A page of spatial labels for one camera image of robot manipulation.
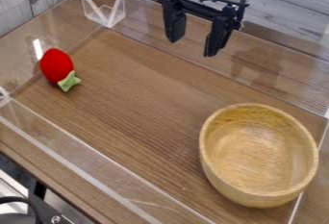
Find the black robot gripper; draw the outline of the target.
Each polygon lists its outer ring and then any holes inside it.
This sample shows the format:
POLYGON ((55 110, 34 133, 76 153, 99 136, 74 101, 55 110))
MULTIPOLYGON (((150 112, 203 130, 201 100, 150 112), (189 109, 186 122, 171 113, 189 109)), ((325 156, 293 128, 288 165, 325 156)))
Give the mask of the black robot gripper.
POLYGON ((166 37, 173 43, 185 36, 183 11, 213 20, 205 45, 205 56, 213 57, 226 45, 232 28, 234 30, 242 28, 249 2, 248 0, 163 0, 162 5, 166 37))

